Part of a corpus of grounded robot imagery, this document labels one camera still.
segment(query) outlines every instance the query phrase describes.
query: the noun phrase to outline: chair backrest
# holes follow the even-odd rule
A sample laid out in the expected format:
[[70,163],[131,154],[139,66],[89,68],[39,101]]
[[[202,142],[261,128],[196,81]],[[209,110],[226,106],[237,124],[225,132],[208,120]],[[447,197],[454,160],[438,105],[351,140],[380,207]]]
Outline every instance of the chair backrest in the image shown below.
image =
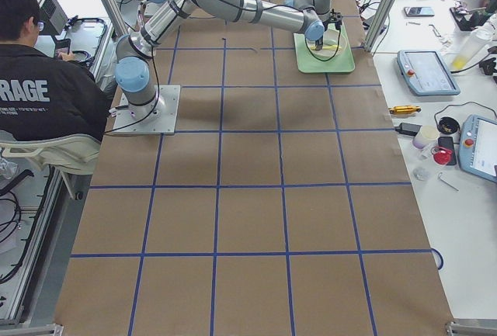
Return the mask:
[[53,165],[73,175],[91,175],[99,156],[100,142],[86,134],[52,140],[1,140],[4,158],[25,158],[38,169]]

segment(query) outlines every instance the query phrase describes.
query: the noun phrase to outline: white desk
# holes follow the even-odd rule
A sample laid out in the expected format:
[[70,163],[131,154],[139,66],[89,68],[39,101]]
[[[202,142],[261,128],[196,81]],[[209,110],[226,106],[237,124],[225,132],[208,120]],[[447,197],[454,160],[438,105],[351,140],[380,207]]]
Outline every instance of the white desk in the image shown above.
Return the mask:
[[[412,5],[432,6],[436,16],[405,18],[402,8]],[[453,5],[451,0],[396,0],[391,9],[390,29],[378,47],[374,63],[389,106],[413,104],[422,108],[415,115],[393,116],[395,125],[408,122],[434,126],[434,113],[449,104],[468,101],[497,109],[497,84],[477,68],[454,75],[461,93],[449,97],[418,97],[411,93],[400,75],[395,60],[399,50],[440,50],[446,62],[452,61],[467,37],[467,33],[457,28],[448,11]],[[421,24],[413,25],[407,23],[409,21]],[[450,47],[443,47],[431,30],[430,23],[452,39]],[[438,118],[451,116],[462,125],[472,113],[494,119],[491,111],[476,105],[450,107]],[[443,177],[459,188],[459,192],[436,178],[428,182],[418,181],[412,175],[412,169],[419,161],[419,150],[412,146],[412,137],[399,134],[398,141],[429,242],[443,255],[444,267],[439,273],[454,317],[497,319],[497,184],[463,172],[458,165],[446,167]],[[458,141],[458,135],[454,135],[454,141]]]

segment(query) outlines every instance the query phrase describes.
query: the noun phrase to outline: tablet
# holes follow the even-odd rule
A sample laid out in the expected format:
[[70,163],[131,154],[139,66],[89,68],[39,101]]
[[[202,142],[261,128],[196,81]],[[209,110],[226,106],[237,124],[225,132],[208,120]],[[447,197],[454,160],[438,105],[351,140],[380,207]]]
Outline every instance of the tablet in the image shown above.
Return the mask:
[[471,115],[461,128],[459,165],[463,171],[497,182],[497,121]]
[[461,91],[436,50],[400,50],[397,63],[416,95],[458,95]]

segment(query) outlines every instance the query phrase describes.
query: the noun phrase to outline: green tray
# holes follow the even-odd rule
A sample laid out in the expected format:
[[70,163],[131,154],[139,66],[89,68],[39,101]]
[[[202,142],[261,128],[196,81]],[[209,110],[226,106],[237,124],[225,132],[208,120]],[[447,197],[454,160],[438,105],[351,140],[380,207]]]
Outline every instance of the green tray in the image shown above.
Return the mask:
[[347,32],[345,26],[342,24],[342,35],[347,40],[347,46],[345,50],[337,54],[328,62],[321,62],[315,59],[309,50],[305,46],[305,37],[294,33],[295,41],[295,53],[297,54],[297,65],[300,72],[307,73],[320,73],[320,72],[352,72],[356,68],[354,64],[354,58],[352,51],[350,50],[349,38],[347,37]]

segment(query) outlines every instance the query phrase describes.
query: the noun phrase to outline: man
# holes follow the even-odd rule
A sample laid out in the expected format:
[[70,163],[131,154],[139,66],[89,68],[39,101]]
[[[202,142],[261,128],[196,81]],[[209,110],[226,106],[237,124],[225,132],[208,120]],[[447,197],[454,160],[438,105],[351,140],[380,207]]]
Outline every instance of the man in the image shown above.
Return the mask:
[[0,130],[17,140],[101,140],[109,100],[74,54],[58,61],[34,49],[41,29],[37,0],[0,0]]

